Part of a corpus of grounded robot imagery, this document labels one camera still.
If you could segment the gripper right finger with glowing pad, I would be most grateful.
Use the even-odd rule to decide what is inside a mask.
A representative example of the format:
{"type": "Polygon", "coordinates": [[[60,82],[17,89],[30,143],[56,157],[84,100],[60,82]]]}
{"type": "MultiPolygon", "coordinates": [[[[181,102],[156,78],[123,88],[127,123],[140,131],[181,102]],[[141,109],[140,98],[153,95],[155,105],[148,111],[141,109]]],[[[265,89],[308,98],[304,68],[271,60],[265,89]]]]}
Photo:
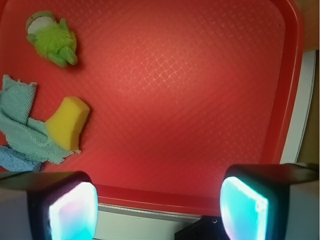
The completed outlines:
{"type": "Polygon", "coordinates": [[[219,203],[231,240],[318,240],[320,166],[234,164],[224,174],[219,203]]]}

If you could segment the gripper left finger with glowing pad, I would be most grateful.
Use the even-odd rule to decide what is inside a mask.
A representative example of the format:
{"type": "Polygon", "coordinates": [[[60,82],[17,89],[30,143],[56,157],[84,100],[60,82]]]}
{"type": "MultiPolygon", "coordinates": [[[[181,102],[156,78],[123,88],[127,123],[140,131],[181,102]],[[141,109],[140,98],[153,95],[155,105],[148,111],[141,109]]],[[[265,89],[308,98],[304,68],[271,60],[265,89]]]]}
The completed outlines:
{"type": "Polygon", "coordinates": [[[92,240],[97,222],[98,193],[85,172],[1,172],[2,240],[92,240]]]}

